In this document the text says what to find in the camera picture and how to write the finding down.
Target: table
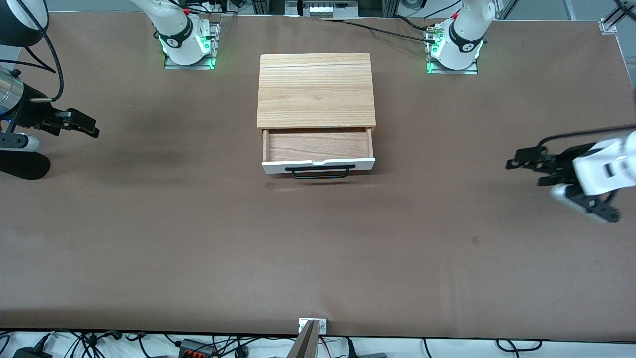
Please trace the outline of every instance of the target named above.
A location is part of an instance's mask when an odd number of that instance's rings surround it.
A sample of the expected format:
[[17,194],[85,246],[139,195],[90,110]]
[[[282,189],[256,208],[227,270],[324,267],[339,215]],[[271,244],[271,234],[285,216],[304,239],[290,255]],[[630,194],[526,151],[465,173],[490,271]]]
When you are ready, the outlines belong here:
[[[102,134],[40,134],[48,176],[1,177],[0,326],[291,334],[326,317],[329,334],[636,336],[636,190],[601,225],[504,170],[545,136],[633,122],[596,23],[494,22],[477,76],[428,75],[420,43],[286,17],[236,18],[213,71],[165,71],[152,32],[138,13],[52,15],[59,108]],[[293,52],[371,54],[370,174],[264,174],[259,58]],[[24,72],[55,92],[55,75]]]

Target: drawer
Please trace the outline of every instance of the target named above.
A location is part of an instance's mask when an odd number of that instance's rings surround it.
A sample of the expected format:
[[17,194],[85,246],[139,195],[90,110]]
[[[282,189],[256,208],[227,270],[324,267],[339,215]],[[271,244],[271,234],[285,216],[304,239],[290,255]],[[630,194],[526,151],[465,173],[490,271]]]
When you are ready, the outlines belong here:
[[373,167],[371,128],[264,129],[263,169],[295,178],[334,178]]

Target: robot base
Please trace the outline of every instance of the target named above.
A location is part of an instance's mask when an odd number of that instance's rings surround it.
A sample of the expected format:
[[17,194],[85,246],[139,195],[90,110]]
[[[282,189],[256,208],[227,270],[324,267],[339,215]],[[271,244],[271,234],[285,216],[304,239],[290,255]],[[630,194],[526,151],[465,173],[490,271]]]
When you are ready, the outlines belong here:
[[444,65],[442,65],[434,56],[433,53],[436,53],[441,50],[445,39],[444,39],[444,28],[443,24],[435,24],[435,26],[430,26],[424,31],[425,39],[432,39],[436,43],[424,43],[424,52],[426,53],[426,72],[427,73],[453,73],[456,75],[478,75],[479,69],[477,67],[477,58],[479,57],[479,51],[477,51],[475,60],[465,69],[450,69]]
[[205,50],[209,48],[210,52],[203,56],[198,62],[187,66],[176,64],[170,59],[170,57],[168,57],[168,55],[166,55],[163,63],[164,69],[214,69],[216,65],[216,54],[219,48],[219,33],[221,31],[221,27],[218,22],[209,22],[208,20],[203,20],[203,22],[204,36],[209,36],[210,39],[202,40],[201,46]]

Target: wooden drawer box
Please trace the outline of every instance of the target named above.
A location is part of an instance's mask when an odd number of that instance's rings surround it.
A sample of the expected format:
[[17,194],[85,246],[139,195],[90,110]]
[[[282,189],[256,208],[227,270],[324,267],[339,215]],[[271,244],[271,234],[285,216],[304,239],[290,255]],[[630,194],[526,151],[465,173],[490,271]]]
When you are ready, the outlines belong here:
[[262,55],[257,127],[268,174],[337,177],[371,169],[369,54]]
[[268,174],[324,175],[373,167],[371,128],[351,129],[265,129],[263,168]]

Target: metal handle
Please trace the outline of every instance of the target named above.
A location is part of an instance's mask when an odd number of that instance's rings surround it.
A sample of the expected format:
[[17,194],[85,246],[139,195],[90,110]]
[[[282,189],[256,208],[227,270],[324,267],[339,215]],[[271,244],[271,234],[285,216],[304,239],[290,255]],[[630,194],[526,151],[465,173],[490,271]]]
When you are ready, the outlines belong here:
[[[316,170],[317,167],[315,166],[286,167],[285,170],[290,171],[294,179],[328,179],[328,178],[345,178],[347,175],[349,175],[349,170],[355,167],[356,167],[355,164],[344,164],[341,166],[321,166],[318,168],[319,170]],[[329,170],[334,170],[334,169],[342,169],[344,170],[344,173],[329,174],[329,173],[332,173]],[[298,175],[299,171],[311,171],[312,173],[309,175]]]

